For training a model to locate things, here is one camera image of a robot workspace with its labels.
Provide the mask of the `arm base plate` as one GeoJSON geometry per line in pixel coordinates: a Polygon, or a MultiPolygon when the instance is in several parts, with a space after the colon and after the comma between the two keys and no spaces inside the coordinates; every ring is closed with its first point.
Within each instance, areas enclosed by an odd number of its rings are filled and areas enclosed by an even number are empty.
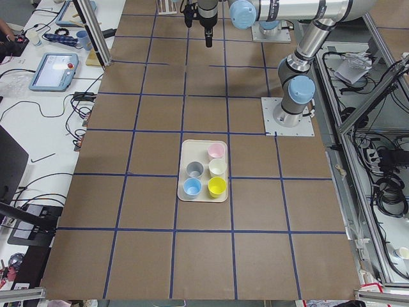
{"type": "Polygon", "coordinates": [[[290,43],[291,37],[289,29],[286,29],[287,22],[281,22],[274,29],[265,30],[256,22],[252,27],[252,40],[254,42],[290,43]]]}
{"type": "Polygon", "coordinates": [[[304,107],[301,114],[286,113],[280,97],[262,97],[261,105],[267,136],[314,137],[311,112],[304,107]]]}

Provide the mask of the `person forearm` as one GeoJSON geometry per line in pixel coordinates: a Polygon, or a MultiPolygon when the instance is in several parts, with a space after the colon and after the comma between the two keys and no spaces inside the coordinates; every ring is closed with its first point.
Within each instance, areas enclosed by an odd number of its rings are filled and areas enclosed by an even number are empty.
{"type": "Polygon", "coordinates": [[[7,23],[0,19],[1,41],[14,41],[15,35],[7,23]]]}

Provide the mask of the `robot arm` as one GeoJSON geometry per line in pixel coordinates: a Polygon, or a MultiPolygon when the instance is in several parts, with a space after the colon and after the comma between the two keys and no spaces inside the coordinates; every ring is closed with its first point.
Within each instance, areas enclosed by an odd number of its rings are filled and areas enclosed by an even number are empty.
{"type": "Polygon", "coordinates": [[[283,21],[259,21],[258,32],[264,38],[272,38],[273,36],[282,35],[288,32],[286,28],[283,27],[283,21]]]}
{"type": "Polygon", "coordinates": [[[279,125],[289,128],[297,126],[306,105],[313,99],[316,87],[307,73],[330,32],[340,22],[363,16],[374,4],[374,1],[349,0],[229,1],[229,16],[238,29],[247,29],[255,22],[310,22],[297,48],[278,67],[284,96],[280,105],[274,109],[273,117],[279,125]]]}

